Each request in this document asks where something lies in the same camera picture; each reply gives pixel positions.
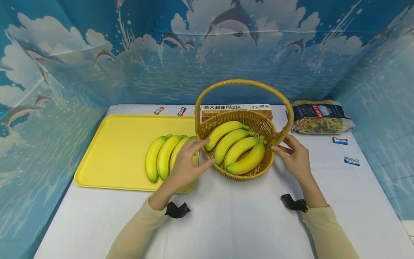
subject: beige sleeve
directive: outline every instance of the beige sleeve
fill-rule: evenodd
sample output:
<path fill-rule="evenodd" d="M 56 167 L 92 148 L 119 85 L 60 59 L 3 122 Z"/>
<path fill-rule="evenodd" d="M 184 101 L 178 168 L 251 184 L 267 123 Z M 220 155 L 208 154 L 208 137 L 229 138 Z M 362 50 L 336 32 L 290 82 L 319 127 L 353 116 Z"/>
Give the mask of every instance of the beige sleeve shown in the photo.
<path fill-rule="evenodd" d="M 302 212 L 302 216 L 312 235 L 319 259 L 359 259 L 331 206 L 310 208 L 308 212 Z"/>
<path fill-rule="evenodd" d="M 152 232 L 160 227 L 168 216 L 167 208 L 153 210 L 148 204 L 149 197 L 142 208 L 130 219 L 113 242 L 106 259 L 139 259 L 146 249 Z"/>

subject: basket handle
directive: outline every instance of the basket handle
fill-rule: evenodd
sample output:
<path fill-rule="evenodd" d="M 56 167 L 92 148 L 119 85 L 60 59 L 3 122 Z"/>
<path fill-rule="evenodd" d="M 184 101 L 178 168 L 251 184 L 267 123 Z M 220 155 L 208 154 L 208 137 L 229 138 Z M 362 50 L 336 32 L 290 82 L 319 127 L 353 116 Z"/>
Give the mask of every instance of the basket handle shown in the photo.
<path fill-rule="evenodd" d="M 195 132 L 196 132 L 196 134 L 198 134 L 198 130 L 199 130 L 199 127 L 200 127 L 200 106 L 201 106 L 201 101 L 203 100 L 204 96 L 208 92 L 210 92 L 211 90 L 213 90 L 215 88 L 218 88 L 218 87 L 223 86 L 223 85 L 232 85 L 232 84 L 253 85 L 253 86 L 263 88 L 263 89 L 273 93 L 274 95 L 276 95 L 283 102 L 283 104 L 286 106 L 288 122 L 287 122 L 286 126 L 283 127 L 280 134 L 272 142 L 272 145 L 278 146 L 282 142 L 284 137 L 286 137 L 286 135 L 289 134 L 289 131 L 292 128 L 293 119 L 294 119 L 292 106 L 290 105 L 289 100 L 286 99 L 286 97 L 284 95 L 282 95 L 279 91 L 277 91 L 273 87 L 271 87 L 267 84 L 263 84 L 263 83 L 260 83 L 260 82 L 254 81 L 254 80 L 248 80 L 248 79 L 230 79 L 230 80 L 221 81 L 221 82 L 218 82 L 218 83 L 215 83 L 215 84 L 209 86 L 206 90 L 204 90 L 200 94 L 200 96 L 198 97 L 198 99 L 195 103 L 195 109 L 194 109 Z"/>

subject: black bracket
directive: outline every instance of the black bracket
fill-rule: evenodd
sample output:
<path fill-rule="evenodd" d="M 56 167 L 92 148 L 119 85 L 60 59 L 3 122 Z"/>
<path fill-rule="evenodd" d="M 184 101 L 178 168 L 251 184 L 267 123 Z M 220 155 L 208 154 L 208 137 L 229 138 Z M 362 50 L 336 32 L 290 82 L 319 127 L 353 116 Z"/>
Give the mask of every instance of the black bracket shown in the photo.
<path fill-rule="evenodd" d="M 303 199 L 294 201 L 290 194 L 282 195 L 281 198 L 284 201 L 285 206 L 290 210 L 303 212 L 308 211 L 308 208 L 306 207 L 306 202 Z"/>
<path fill-rule="evenodd" d="M 191 210 L 185 202 L 180 207 L 177 207 L 174 202 L 170 201 L 170 203 L 167 205 L 167 212 L 165 212 L 165 215 L 168 215 L 172 218 L 182 218 L 190 211 Z"/>

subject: forearm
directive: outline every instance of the forearm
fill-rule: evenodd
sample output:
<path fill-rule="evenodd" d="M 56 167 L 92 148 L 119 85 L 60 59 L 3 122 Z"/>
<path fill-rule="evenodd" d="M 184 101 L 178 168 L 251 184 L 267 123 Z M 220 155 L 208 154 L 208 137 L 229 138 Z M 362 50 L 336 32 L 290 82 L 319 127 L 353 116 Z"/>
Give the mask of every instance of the forearm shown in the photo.
<path fill-rule="evenodd" d="M 309 208 L 302 212 L 319 259 L 358 259 L 352 243 L 339 225 L 332 207 Z"/>
<path fill-rule="evenodd" d="M 167 219 L 166 206 L 174 193 L 171 185 L 162 184 L 118 234 L 106 259 L 141 258 L 153 231 Z"/>
<path fill-rule="evenodd" d="M 306 213 L 302 213 L 303 222 L 312 235 L 318 258 L 359 258 L 313 176 L 309 174 L 302 179 L 298 179 L 298 182 L 309 207 Z"/>
<path fill-rule="evenodd" d="M 312 174 L 303 176 L 297 180 L 302 189 L 303 197 L 306 201 L 306 204 L 310 208 L 320 208 L 328 206 L 328 203 L 323 197 L 322 192 L 320 191 L 319 186 L 313 178 Z"/>

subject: tabletop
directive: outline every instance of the tabletop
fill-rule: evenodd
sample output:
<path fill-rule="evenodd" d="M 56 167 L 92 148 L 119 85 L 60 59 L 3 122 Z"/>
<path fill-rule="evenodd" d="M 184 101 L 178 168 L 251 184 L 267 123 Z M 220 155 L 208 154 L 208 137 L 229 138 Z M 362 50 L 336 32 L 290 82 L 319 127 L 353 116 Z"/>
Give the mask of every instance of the tabletop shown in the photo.
<path fill-rule="evenodd" d="M 183 105 L 161 105 L 160 115 L 177 115 Z M 152 114 L 160 105 L 115 105 L 111 114 Z M 185 105 L 193 116 L 194 105 Z M 284 106 L 272 105 L 272 122 L 287 122 Z M 295 134 L 310 151 L 313 175 L 360 258 L 412 258 L 414 246 L 391 207 L 352 133 L 337 137 Z M 344 163 L 359 159 L 360 166 Z M 200 162 L 206 159 L 200 155 Z M 303 198 L 297 182 L 275 156 L 271 169 L 249 182 L 225 178 L 214 169 L 203 174 L 188 194 L 172 201 L 191 209 L 160 227 L 145 258 L 314 258 L 314 248 L 300 214 L 280 196 Z M 105 258 L 112 242 L 150 195 L 142 191 L 70 185 L 35 259 Z"/>

